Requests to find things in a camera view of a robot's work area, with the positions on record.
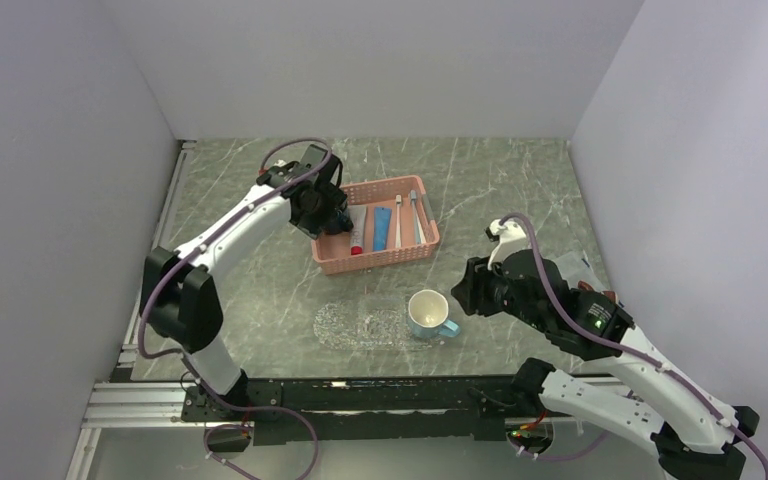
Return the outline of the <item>pink perforated plastic basket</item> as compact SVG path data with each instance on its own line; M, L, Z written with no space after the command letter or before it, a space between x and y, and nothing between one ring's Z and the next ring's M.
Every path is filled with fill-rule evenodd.
M350 255L350 234L348 233L322 236L312 241L312 258L324 274L342 274L421 260L429 257L439 245L441 241L440 230L433 217L427 190L419 176L408 175L345 184L342 189L347 193L350 205L367 206L364 252L356 256ZM426 240L422 245L415 243L410 205L411 190L416 190L419 195L418 212ZM403 197L401 207L402 247L400 249L394 248L395 221L393 209L397 194ZM373 251L373 211L375 207L387 207L392 210L387 249L379 252Z

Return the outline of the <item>light blue mug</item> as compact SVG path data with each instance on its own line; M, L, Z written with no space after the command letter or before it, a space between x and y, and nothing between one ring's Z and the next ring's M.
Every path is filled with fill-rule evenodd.
M446 297L437 291L416 292L408 301L407 311L408 328L417 338L454 338L461 333L460 326L450 319Z

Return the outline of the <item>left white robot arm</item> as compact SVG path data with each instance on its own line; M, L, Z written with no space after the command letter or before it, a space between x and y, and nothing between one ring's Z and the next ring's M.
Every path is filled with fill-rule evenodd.
M249 403L249 379L232 359L221 330L218 285L275 231L291 225L313 240L349 232L343 162L328 143L305 137L298 161L262 164L245 197L213 225L174 248L154 248L141 284L137 348L141 357L181 357L209 392L208 407L224 420Z

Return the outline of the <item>clear textured oval tray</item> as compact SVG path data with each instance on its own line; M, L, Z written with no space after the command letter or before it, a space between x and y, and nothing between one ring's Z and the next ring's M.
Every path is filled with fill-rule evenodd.
M313 331L327 348L347 351L421 351L447 343L422 339L408 325L407 300L369 295L358 302L328 303L314 316Z

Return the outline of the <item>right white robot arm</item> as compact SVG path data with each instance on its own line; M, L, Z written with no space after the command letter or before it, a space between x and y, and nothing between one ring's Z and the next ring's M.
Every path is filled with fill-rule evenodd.
M497 262L468 260L451 290L467 315L508 314L562 351L605 369L631 394L615 397L528 358L511 382L517 411L575 416L652 454L672 479L738 479L760 417L748 406L715 399L687 379L608 295L572 287L532 249Z

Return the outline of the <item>clear plastic toothbrush case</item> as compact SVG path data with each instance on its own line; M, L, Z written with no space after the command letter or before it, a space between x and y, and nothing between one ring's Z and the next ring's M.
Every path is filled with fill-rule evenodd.
M565 253L557 257L554 263L571 288L577 288L578 282L583 280L590 283L597 291L605 290L604 284L581 253Z

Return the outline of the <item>dark blue mug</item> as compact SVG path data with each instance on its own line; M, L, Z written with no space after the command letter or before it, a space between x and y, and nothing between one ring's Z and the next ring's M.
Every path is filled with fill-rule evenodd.
M322 227L322 232L326 235L339 235L349 233L353 228L349 207L346 206L333 212Z

